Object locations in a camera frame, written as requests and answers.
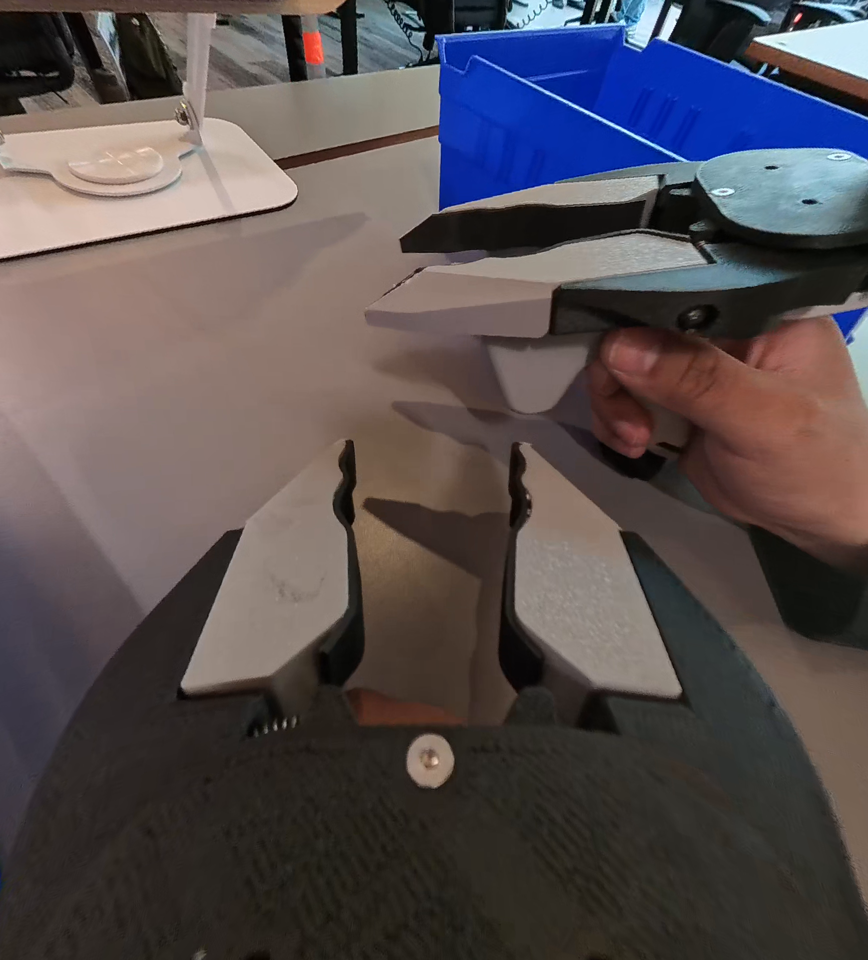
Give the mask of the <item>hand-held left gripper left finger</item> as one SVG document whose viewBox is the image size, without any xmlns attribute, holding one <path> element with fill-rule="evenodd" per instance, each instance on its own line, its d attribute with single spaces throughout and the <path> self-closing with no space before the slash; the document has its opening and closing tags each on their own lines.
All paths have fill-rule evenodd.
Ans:
<svg viewBox="0 0 868 960">
<path fill-rule="evenodd" d="M 365 650 L 355 447 L 334 442 L 246 522 L 182 677 L 188 697 L 314 698 Z"/>
</svg>

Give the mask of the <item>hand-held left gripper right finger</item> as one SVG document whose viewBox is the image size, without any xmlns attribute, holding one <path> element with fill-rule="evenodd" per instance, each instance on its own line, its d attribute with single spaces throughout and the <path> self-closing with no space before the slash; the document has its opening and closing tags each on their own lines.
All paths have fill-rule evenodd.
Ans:
<svg viewBox="0 0 868 960">
<path fill-rule="evenodd" d="M 676 702 L 682 685 L 621 527 L 529 443 L 512 445 L 500 667 L 516 691 Z"/>
</svg>

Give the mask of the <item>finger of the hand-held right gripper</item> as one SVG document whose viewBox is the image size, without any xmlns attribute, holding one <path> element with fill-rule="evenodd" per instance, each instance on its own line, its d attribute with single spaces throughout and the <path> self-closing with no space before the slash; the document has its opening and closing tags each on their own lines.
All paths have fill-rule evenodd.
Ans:
<svg viewBox="0 0 868 960">
<path fill-rule="evenodd" d="M 501 254 L 634 231 L 649 220 L 658 174 L 578 179 L 471 200 L 432 214 L 400 238 L 405 254 Z"/>
<path fill-rule="evenodd" d="M 555 291 L 706 264 L 689 241 L 632 231 L 420 269 L 365 311 L 374 327 L 444 335 L 539 339 L 548 334 Z"/>
</svg>

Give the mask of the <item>white background desk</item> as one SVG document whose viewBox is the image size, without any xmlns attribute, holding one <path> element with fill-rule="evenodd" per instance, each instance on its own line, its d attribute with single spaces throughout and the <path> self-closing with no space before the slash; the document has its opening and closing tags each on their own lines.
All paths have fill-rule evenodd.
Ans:
<svg viewBox="0 0 868 960">
<path fill-rule="evenodd" d="M 868 20 L 762 37 L 747 55 L 868 103 Z"/>
</svg>

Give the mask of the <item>grey desk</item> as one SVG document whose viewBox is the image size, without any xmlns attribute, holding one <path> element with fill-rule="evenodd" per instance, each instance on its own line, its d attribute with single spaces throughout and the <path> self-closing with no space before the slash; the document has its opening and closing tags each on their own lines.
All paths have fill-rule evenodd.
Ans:
<svg viewBox="0 0 868 960">
<path fill-rule="evenodd" d="M 502 412 L 476 342 L 365 324 L 438 206 L 435 67 L 228 90 L 212 116 L 290 168 L 270 215 L 0 262 L 0 862 L 80 698 L 225 531 L 356 444 L 367 653 L 354 681 L 476 721 L 510 444 L 636 531 L 732 632 L 800 729 L 868 900 L 868 653 L 785 629 L 746 535 L 580 445 L 576 385 Z"/>
</svg>

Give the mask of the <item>person's right hand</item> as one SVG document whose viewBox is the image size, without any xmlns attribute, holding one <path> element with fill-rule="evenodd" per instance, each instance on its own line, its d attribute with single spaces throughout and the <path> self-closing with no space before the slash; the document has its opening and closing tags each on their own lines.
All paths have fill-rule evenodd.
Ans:
<svg viewBox="0 0 868 960">
<path fill-rule="evenodd" d="M 690 427 L 680 469 L 733 521 L 848 574 L 868 573 L 868 405 L 832 317 L 750 340 L 608 333 L 587 371 L 592 429 L 636 459 L 652 409 Z"/>
</svg>

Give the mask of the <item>white document stand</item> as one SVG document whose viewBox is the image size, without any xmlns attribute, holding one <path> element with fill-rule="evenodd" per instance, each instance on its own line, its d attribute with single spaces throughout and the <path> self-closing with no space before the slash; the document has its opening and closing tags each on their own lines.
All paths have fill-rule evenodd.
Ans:
<svg viewBox="0 0 868 960">
<path fill-rule="evenodd" d="M 187 66 L 173 118 L 3 134 L 0 261 L 283 210 L 294 182 L 239 126 L 206 115 L 218 11 L 317 16 L 339 2 L 81 2 L 180 12 Z"/>
</svg>

